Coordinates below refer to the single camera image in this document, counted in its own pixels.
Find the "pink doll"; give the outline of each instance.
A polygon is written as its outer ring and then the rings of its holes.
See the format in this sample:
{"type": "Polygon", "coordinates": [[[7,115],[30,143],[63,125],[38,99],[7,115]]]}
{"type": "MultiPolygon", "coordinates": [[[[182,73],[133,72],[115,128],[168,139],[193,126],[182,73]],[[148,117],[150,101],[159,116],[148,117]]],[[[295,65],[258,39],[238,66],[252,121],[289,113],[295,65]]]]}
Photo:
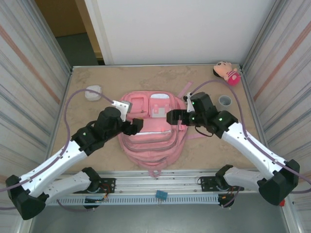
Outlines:
{"type": "Polygon", "coordinates": [[[241,80],[238,69],[232,70],[232,65],[229,62],[219,62],[214,65],[213,73],[215,76],[223,78],[229,85],[235,86],[241,80]]]}

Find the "white wall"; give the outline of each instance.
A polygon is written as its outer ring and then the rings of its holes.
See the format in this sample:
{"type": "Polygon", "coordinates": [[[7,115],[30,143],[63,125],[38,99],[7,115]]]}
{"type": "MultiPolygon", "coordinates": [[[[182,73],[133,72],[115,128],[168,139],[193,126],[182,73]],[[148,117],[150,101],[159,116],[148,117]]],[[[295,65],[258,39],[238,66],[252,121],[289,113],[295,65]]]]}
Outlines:
{"type": "Polygon", "coordinates": [[[107,65],[242,63],[275,0],[85,0],[107,65]]]}

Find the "pink pouch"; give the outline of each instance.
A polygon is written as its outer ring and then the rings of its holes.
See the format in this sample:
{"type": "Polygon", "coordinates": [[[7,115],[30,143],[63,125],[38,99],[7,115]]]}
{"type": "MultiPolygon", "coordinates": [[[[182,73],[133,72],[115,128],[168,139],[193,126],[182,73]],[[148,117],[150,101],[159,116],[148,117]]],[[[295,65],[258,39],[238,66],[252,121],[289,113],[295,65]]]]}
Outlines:
{"type": "Polygon", "coordinates": [[[131,161],[148,169],[150,176],[157,177],[179,158],[186,141],[187,126],[168,124],[166,114],[186,106],[172,93],[161,91],[134,91],[121,100],[132,103],[127,119],[142,118],[144,125],[136,135],[119,134],[120,145],[131,161]]]}

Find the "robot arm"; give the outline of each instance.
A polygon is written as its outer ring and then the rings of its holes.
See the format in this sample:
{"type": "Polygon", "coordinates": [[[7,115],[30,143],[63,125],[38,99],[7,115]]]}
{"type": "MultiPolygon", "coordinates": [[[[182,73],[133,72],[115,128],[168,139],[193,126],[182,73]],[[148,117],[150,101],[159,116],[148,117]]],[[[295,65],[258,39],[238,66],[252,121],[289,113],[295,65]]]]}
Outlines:
{"type": "Polygon", "coordinates": [[[126,114],[131,108],[130,103],[113,101],[112,105],[115,107],[105,108],[96,121],[80,128],[71,137],[62,155],[64,147],[34,170],[20,177],[12,175],[5,181],[7,187],[23,183],[8,190],[8,195],[24,220],[33,218],[46,204],[61,196],[86,189],[95,191],[99,187],[100,177],[90,167],[69,178],[55,182],[54,180],[118,134],[135,135],[140,132],[143,120],[133,119],[132,124],[126,120],[126,114]]]}
{"type": "Polygon", "coordinates": [[[244,136],[242,124],[229,112],[218,112],[210,97],[200,92],[190,93],[184,97],[187,110],[171,110],[167,114],[167,122],[172,125],[181,124],[195,127],[204,127],[220,139],[228,142],[248,158],[259,172],[237,169],[226,165],[216,173],[216,181],[222,189],[229,186],[242,186],[259,193],[271,204],[279,203],[298,185],[298,177],[284,169],[279,162],[294,171],[299,172],[299,164],[295,160],[286,161],[274,154],[247,132],[244,136]],[[251,142],[255,143],[273,160],[259,151],[251,142]]]}

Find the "purple cable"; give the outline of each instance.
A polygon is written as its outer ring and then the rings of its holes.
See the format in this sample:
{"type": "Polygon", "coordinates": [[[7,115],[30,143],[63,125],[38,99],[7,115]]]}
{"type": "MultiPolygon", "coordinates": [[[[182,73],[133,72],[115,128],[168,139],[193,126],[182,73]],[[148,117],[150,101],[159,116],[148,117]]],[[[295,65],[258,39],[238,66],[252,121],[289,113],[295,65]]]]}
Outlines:
{"type": "Polygon", "coordinates": [[[69,207],[62,205],[62,203],[60,203],[59,199],[57,199],[56,202],[59,204],[60,207],[64,208],[67,211],[70,211],[70,212],[88,212],[88,211],[93,210],[93,209],[72,209],[72,208],[69,208],[69,207]]]}
{"type": "MultiPolygon", "coordinates": [[[[238,96],[236,95],[236,93],[234,92],[233,88],[227,84],[227,82],[225,81],[222,81],[222,80],[209,80],[209,81],[206,81],[204,83],[202,83],[201,85],[199,85],[196,89],[194,89],[192,92],[191,92],[191,95],[196,92],[198,89],[200,89],[202,86],[204,86],[205,84],[208,84],[208,83],[213,83],[213,82],[216,82],[216,83],[222,83],[224,84],[225,86],[227,86],[231,93],[234,95],[234,98],[238,104],[238,107],[239,107],[239,111],[240,111],[240,116],[241,116],[241,124],[242,124],[242,129],[243,129],[243,133],[244,133],[244,136],[245,138],[256,148],[258,149],[261,153],[263,153],[266,157],[268,157],[270,160],[274,161],[277,165],[281,166],[282,168],[288,170],[289,172],[293,173],[294,175],[304,179],[306,182],[308,182],[310,185],[311,185],[311,180],[309,180],[306,176],[292,170],[291,168],[281,164],[280,162],[278,161],[275,161],[275,159],[269,155],[268,153],[266,153],[263,149],[261,149],[252,139],[250,139],[248,136],[247,136],[247,131],[246,131],[246,126],[245,126],[245,122],[244,122],[244,117],[243,117],[243,112],[242,112],[242,108],[241,108],[241,104],[240,104],[240,101],[238,99],[238,96]]],[[[302,191],[293,191],[291,192],[292,194],[304,194],[304,193],[309,193],[311,192],[311,188],[310,189],[307,189],[307,190],[302,190],[302,191]]],[[[232,198],[232,200],[230,202],[228,202],[227,204],[225,204],[223,207],[226,207],[227,205],[229,205],[235,198],[236,196],[238,195],[239,193],[239,190],[237,191],[237,193],[234,195],[234,197],[232,198]]]]}
{"type": "MultiPolygon", "coordinates": [[[[67,139],[66,139],[66,143],[65,143],[65,146],[63,148],[63,150],[60,152],[60,156],[59,157],[56,157],[49,165],[47,165],[45,168],[43,168],[42,170],[38,171],[36,174],[34,174],[33,176],[30,177],[30,179],[33,179],[35,177],[37,177],[38,175],[40,175],[41,173],[45,172],[47,169],[49,169],[50,167],[52,167],[56,162],[57,160],[60,159],[60,157],[65,153],[67,147],[68,147],[68,144],[69,144],[69,141],[70,141],[70,128],[69,128],[69,124],[67,122],[67,110],[68,110],[68,105],[71,101],[71,99],[78,93],[80,92],[84,92],[84,91],[88,91],[88,92],[92,92],[92,93],[95,93],[95,94],[98,94],[100,95],[101,97],[105,98],[108,102],[110,103],[113,103],[113,101],[111,99],[109,99],[108,97],[106,97],[104,94],[102,93],[99,93],[97,91],[93,91],[93,90],[88,90],[88,89],[81,89],[81,90],[77,90],[76,92],[74,92],[69,98],[68,98],[68,101],[65,105],[65,108],[64,108],[64,122],[65,122],[65,126],[66,126],[66,129],[67,129],[67,139]]],[[[12,185],[10,187],[6,187],[6,188],[1,188],[0,189],[0,192],[4,192],[4,191],[8,191],[8,190],[11,190],[13,188],[16,188],[16,187],[19,187],[27,182],[29,182],[30,180],[24,180],[20,183],[17,183],[15,185],[12,185]]],[[[15,207],[0,207],[0,210],[13,210],[15,209],[15,207]]]]}

